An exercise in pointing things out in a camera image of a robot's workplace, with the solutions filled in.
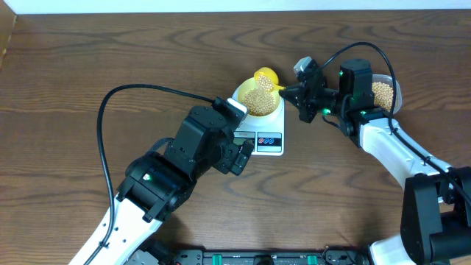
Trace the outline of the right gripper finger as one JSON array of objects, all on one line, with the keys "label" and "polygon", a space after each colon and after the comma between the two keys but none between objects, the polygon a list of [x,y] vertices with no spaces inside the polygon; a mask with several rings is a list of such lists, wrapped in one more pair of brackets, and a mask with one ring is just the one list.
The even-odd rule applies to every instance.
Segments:
[{"label": "right gripper finger", "polygon": [[296,109],[301,110],[305,106],[305,97],[302,91],[298,90],[280,90],[279,95],[287,102],[295,106]]},{"label": "right gripper finger", "polygon": [[282,90],[282,92],[289,92],[289,91],[303,91],[305,86],[302,83],[297,83],[294,85],[288,85],[286,88]]}]

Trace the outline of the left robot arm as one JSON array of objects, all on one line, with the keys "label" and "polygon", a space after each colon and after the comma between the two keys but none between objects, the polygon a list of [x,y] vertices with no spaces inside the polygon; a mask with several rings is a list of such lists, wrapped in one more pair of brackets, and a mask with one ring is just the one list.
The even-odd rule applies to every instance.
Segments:
[{"label": "left robot arm", "polygon": [[127,167],[110,209],[113,221],[102,221],[71,263],[124,264],[189,199],[206,171],[242,173],[253,145],[235,144],[234,132],[246,115],[239,103],[193,107],[163,154],[151,149]]}]

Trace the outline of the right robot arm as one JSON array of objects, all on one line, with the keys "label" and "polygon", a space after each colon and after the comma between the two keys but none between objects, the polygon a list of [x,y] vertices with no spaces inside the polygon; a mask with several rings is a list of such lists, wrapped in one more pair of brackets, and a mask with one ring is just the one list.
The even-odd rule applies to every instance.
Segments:
[{"label": "right robot arm", "polygon": [[470,254],[470,168],[454,168],[409,137],[388,111],[375,104],[369,61],[341,64],[339,89],[329,89],[310,57],[294,67],[297,84],[280,96],[310,123],[333,115],[336,127],[376,158],[403,189],[400,233],[370,244],[358,264],[447,264]]}]

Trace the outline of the yellow measuring scoop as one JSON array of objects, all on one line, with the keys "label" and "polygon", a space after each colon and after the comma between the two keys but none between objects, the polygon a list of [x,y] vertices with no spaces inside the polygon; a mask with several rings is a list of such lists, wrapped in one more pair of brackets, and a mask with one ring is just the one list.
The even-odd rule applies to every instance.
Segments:
[{"label": "yellow measuring scoop", "polygon": [[262,67],[254,73],[257,88],[265,92],[284,90],[285,87],[279,85],[278,75],[268,67]]}]

